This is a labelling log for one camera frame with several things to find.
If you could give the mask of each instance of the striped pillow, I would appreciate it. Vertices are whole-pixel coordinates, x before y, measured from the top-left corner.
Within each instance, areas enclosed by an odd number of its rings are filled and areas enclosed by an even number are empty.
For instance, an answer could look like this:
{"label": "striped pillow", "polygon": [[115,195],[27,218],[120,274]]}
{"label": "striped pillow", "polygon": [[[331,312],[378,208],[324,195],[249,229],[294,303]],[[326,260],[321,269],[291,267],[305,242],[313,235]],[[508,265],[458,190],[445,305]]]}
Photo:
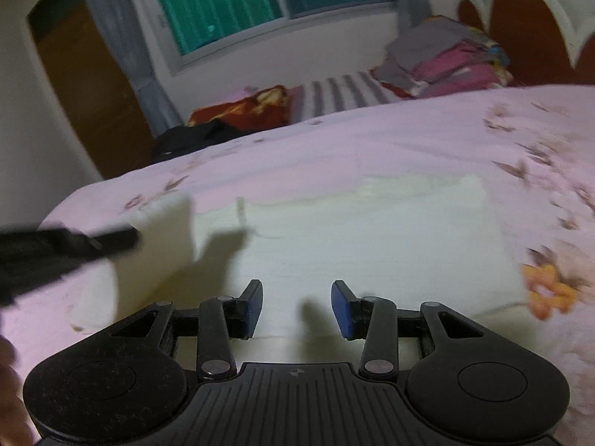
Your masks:
{"label": "striped pillow", "polygon": [[401,100],[382,87],[368,72],[310,82],[290,89],[289,94],[292,97],[292,124],[342,110]]}

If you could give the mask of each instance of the hand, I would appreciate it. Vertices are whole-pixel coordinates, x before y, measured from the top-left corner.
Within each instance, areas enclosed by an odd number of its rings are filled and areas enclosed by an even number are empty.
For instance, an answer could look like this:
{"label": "hand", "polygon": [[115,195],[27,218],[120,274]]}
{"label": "hand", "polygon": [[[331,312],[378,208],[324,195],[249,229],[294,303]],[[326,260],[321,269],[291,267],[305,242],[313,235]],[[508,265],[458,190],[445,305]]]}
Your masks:
{"label": "hand", "polygon": [[0,336],[0,445],[32,446],[27,411],[19,399],[19,376],[11,368],[15,360],[14,347]]}

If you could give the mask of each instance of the window frame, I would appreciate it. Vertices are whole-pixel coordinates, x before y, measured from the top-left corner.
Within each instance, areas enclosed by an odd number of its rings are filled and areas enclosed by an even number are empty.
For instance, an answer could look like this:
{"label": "window frame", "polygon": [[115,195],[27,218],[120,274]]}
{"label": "window frame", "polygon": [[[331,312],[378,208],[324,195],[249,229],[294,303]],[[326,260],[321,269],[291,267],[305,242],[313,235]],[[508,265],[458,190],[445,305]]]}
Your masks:
{"label": "window frame", "polygon": [[363,15],[396,11],[394,0],[362,0],[306,13],[292,14],[286,0],[277,0],[282,12],[281,18],[253,26],[182,55],[160,0],[140,0],[140,2],[142,11],[148,19],[151,31],[172,75],[191,68],[198,61],[212,57],[215,54],[224,55],[224,53],[230,52],[233,47],[248,41],[255,43],[273,35],[338,21],[358,13]]}

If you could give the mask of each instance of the wooden door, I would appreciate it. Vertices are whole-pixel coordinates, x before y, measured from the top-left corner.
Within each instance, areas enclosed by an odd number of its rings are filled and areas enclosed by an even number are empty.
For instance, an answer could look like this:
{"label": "wooden door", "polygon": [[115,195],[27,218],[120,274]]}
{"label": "wooden door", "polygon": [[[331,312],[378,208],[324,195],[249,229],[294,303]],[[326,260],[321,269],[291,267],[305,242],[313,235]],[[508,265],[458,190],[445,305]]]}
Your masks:
{"label": "wooden door", "polygon": [[[128,79],[109,54],[84,0],[50,3],[59,11],[51,12],[52,24],[45,14],[37,18],[49,28],[39,33],[36,45],[78,138],[106,179],[147,166],[154,139]],[[35,19],[30,16],[29,21],[33,28]]]}

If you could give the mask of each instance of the black bag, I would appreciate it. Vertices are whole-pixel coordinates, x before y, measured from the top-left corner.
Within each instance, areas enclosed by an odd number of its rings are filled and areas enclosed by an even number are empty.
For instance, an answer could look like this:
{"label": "black bag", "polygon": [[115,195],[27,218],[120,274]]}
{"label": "black bag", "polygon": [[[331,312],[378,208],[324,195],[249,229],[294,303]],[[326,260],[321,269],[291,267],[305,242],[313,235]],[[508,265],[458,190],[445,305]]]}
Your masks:
{"label": "black bag", "polygon": [[210,145],[221,144],[251,133],[253,132],[249,130],[238,130],[221,119],[213,119],[206,124],[192,127],[174,127],[157,138],[153,146],[151,164],[179,158]]}

